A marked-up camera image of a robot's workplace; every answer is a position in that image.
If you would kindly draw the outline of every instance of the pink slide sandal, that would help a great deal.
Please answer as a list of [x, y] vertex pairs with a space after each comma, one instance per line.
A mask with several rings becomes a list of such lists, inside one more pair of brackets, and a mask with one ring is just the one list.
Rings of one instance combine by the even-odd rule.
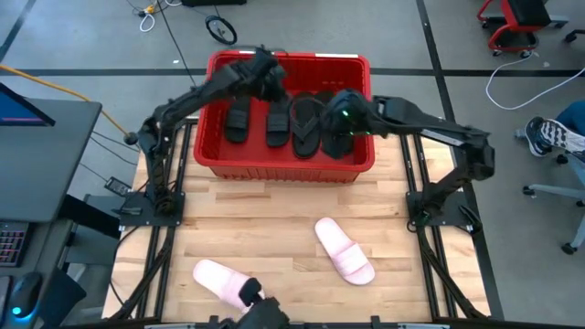
[[246, 307], [239, 298], [241, 287], [250, 278], [248, 275], [213, 260], [200, 260], [193, 269], [193, 278], [215, 293], [221, 301], [240, 309], [243, 313], [248, 311], [249, 307]]
[[374, 280], [374, 267], [367, 260], [359, 245], [350, 240], [345, 232], [331, 218], [321, 218], [314, 226], [317, 237], [329, 254], [341, 276], [356, 285]]

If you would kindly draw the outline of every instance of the white cable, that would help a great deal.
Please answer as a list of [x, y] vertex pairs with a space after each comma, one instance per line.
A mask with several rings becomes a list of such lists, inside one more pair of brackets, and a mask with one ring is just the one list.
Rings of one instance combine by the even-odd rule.
[[[153, 20], [153, 24], [150, 27], [148, 27], [148, 28], [144, 28], [144, 22], [149, 17]], [[156, 24], [156, 20], [154, 19], [154, 16], [152, 16], [150, 14], [146, 14], [146, 16], [144, 16], [144, 18], [143, 18], [143, 21], [140, 22], [140, 31], [141, 32], [148, 32], [148, 31], [150, 31], [150, 30], [152, 30], [154, 28], [154, 24]]]
[[576, 78], [577, 78], [579, 75], [581, 75], [581, 73], [585, 72], [585, 68], [583, 68], [583, 69], [582, 69], [582, 70], [581, 70], [579, 73], [575, 74], [575, 75], [574, 75], [574, 76], [572, 76], [571, 78], [569, 78], [569, 79], [567, 79], [567, 80], [564, 80], [564, 81], [562, 81], [560, 84], [558, 84], [558, 85], [556, 85], [556, 86], [554, 86], [554, 87], [551, 87], [551, 88], [549, 88], [549, 89], [547, 89], [547, 90], [544, 90], [544, 91], [542, 91], [542, 92], [541, 92], [541, 93], [539, 93], [537, 96], [535, 96], [535, 97], [531, 98], [530, 100], [528, 100], [528, 101], [526, 101], [526, 102], [524, 102], [524, 103], [522, 103], [522, 104], [520, 104], [520, 105], [518, 105], [518, 106], [511, 107], [511, 108], [510, 108], [510, 107], [506, 107], [506, 106], [502, 106], [502, 105], [498, 104], [498, 102], [497, 102], [497, 101], [495, 101], [495, 100], [492, 98], [492, 95], [490, 95], [490, 84], [492, 84], [492, 79], [494, 78], [494, 75], [495, 75], [495, 73], [497, 73], [497, 71], [498, 71], [499, 69], [501, 69], [501, 68], [504, 68], [504, 67], [506, 67], [506, 66], [510, 66], [510, 65], [514, 65], [514, 64], [522, 63], [523, 61], [525, 61], [525, 60], [527, 60], [527, 59], [531, 58], [531, 57], [532, 57], [532, 54], [534, 54], [534, 53], [531, 53], [531, 54], [530, 54], [530, 56], [528, 56], [527, 58], [522, 58], [522, 59], [520, 59], [520, 60], [517, 60], [517, 61], [514, 61], [514, 62], [512, 62], [512, 63], [503, 64], [503, 65], [499, 66], [497, 69], [495, 69], [494, 73], [492, 73], [492, 76], [490, 77], [489, 81], [487, 81], [487, 85], [485, 85], [485, 94], [487, 95], [487, 98], [489, 98], [489, 99], [490, 99], [490, 101], [492, 101], [492, 103], [493, 103], [493, 104], [495, 104], [495, 106], [499, 107], [499, 108], [500, 108], [500, 109], [502, 109], [502, 110], [509, 110], [509, 111], [512, 111], [512, 110], [518, 110], [518, 109], [520, 109], [520, 108], [522, 108], [522, 107], [524, 107], [524, 106], [527, 106], [529, 103], [531, 103], [531, 102], [532, 102], [532, 101], [534, 101], [535, 99], [539, 98], [540, 96], [542, 96], [542, 95], [544, 95], [544, 94], [546, 94], [546, 93], [549, 93], [550, 91], [553, 91], [553, 90], [555, 90], [556, 88], [558, 88], [558, 87], [561, 87], [561, 86], [565, 85], [566, 83], [569, 83], [569, 82], [571, 82], [572, 80], [576, 79]]
[[165, 3], [166, 3], [167, 5], [170, 5], [170, 6], [178, 6], [178, 5], [182, 5], [182, 4], [183, 4], [183, 3], [181, 3], [180, 1], [179, 1], [178, 3], [176, 3], [176, 4], [173, 4], [173, 1], [174, 1], [174, 0], [171, 0], [171, 1], [165, 0]]

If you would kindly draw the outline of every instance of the red chair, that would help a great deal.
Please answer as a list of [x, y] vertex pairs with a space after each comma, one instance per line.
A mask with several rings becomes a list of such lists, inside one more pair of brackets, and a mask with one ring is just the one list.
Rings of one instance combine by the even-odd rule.
[[504, 17], [483, 16], [493, 0], [485, 0], [477, 13], [477, 19], [484, 22], [483, 28], [492, 32], [487, 46], [499, 56], [503, 51], [521, 51], [520, 57], [530, 56], [537, 47], [534, 35], [539, 29], [550, 24], [550, 17], [542, 0], [501, 0]]

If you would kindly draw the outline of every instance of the computer mouse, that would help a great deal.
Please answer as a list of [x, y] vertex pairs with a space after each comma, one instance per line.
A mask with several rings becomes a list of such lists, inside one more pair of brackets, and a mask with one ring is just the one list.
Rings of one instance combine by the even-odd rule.
[[30, 272], [18, 279], [10, 294], [10, 312], [18, 318], [31, 314], [37, 305], [43, 278], [38, 272]]

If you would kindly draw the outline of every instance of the keyboard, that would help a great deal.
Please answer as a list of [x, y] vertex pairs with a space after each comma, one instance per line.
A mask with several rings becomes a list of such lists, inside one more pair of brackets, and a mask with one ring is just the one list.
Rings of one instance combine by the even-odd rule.
[[0, 221], [0, 267], [18, 267], [30, 237], [29, 224]]

